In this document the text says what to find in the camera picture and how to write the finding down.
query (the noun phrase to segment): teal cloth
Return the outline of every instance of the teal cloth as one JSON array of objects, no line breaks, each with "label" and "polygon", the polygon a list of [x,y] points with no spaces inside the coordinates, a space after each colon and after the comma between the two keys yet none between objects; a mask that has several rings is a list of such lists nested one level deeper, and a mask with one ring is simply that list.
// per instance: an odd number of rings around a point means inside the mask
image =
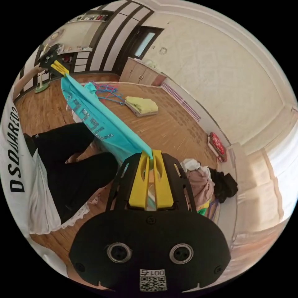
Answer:
[{"label": "teal cloth", "polygon": [[92,83],[84,87],[66,74],[61,79],[62,93],[68,106],[78,115],[104,147],[122,164],[135,153],[145,151],[152,160],[152,149],[114,113],[103,105]]}]

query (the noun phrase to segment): white shirt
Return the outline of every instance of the white shirt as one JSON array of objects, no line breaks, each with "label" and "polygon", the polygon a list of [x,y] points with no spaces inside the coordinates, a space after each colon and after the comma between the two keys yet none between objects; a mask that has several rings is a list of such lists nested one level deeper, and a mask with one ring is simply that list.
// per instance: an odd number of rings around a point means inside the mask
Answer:
[{"label": "white shirt", "polygon": [[30,234],[46,234],[61,226],[47,185],[47,172],[36,151],[32,157],[20,126],[11,89],[0,124],[0,178],[12,216],[35,251],[56,271],[67,276],[66,265]]}]

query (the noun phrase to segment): qr code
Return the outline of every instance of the qr code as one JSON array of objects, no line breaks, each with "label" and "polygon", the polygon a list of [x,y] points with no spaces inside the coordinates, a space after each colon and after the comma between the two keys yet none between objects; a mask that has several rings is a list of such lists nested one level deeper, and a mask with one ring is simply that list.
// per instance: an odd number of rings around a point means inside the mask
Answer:
[{"label": "qr code", "polygon": [[140,276],[141,292],[158,292],[167,290],[165,276]]}]

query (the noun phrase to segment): black trousers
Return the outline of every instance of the black trousers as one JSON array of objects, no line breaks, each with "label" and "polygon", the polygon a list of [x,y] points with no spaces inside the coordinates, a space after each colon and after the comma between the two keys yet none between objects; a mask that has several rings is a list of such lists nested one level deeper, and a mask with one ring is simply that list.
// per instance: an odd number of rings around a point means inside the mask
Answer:
[{"label": "black trousers", "polygon": [[48,186],[61,223],[74,216],[97,189],[116,176],[118,164],[108,152],[65,163],[73,154],[83,153],[94,140],[84,123],[65,125],[32,138],[47,170]]}]

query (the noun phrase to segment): pink garment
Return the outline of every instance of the pink garment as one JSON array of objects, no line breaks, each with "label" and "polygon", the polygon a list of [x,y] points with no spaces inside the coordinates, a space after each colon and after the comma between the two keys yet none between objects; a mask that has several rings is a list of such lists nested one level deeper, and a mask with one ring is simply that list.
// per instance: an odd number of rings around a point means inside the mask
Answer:
[{"label": "pink garment", "polygon": [[187,171],[186,176],[192,187],[197,210],[200,206],[210,201],[214,191],[214,183],[209,179],[206,172],[201,169]]}]

